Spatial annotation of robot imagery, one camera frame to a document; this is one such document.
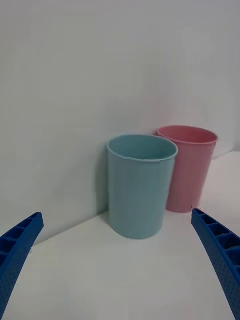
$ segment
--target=blue plastic gripper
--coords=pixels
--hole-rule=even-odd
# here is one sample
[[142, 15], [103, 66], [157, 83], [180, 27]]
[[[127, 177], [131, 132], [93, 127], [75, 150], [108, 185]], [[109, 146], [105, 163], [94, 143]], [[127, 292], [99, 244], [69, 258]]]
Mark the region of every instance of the blue plastic gripper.
[[199, 209], [191, 223], [215, 269], [236, 320], [240, 320], [240, 238]]
[[40, 212], [0, 237], [0, 320], [29, 252], [44, 227]]

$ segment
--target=pink cup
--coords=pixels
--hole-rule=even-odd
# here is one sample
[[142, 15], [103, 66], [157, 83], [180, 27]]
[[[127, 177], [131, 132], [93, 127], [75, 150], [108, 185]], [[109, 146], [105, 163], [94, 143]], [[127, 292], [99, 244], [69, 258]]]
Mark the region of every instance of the pink cup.
[[211, 131], [185, 125], [162, 127], [157, 130], [157, 135], [173, 141], [179, 150], [166, 209], [191, 212], [199, 204], [218, 136]]

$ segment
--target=cup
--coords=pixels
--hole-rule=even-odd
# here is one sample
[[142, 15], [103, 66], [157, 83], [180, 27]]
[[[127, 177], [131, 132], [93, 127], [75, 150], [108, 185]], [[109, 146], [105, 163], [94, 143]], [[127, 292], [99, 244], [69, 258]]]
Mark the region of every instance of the cup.
[[166, 209], [188, 213], [199, 204], [218, 136], [208, 130], [185, 125], [165, 126], [157, 135], [178, 147]]
[[162, 226], [178, 147], [154, 135], [122, 135], [107, 145], [109, 220], [120, 235], [149, 238]]

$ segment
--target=light blue cup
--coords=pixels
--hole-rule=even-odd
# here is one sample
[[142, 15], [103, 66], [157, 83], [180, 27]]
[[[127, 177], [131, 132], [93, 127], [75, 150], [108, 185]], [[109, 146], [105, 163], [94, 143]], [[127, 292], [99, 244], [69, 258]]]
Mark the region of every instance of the light blue cup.
[[121, 135], [107, 149], [110, 225], [131, 239], [157, 234], [178, 147], [154, 135]]

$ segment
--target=cup opening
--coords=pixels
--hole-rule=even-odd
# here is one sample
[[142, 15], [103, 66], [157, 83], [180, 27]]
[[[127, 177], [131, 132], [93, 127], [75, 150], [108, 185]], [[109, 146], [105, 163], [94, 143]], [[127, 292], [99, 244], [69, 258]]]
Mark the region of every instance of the cup opening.
[[173, 142], [186, 144], [211, 145], [218, 136], [206, 129], [186, 125], [170, 125], [157, 130], [157, 134]]
[[122, 135], [109, 142], [107, 148], [115, 155], [138, 161], [160, 161], [173, 158], [178, 147], [170, 140], [154, 135]]

